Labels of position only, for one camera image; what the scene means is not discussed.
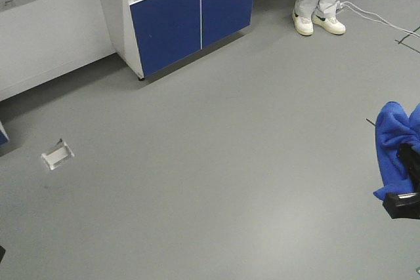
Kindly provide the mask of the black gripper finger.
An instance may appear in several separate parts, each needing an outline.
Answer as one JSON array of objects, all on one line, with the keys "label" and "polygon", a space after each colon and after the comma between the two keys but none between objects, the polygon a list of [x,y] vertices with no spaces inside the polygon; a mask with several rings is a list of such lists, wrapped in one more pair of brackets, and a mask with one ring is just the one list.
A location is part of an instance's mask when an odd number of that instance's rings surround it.
[{"label": "black gripper finger", "polygon": [[419,193],[387,193],[383,207],[392,219],[419,219]]},{"label": "black gripper finger", "polygon": [[404,143],[400,145],[397,157],[407,170],[414,191],[419,191],[419,153],[413,149],[413,146]]}]

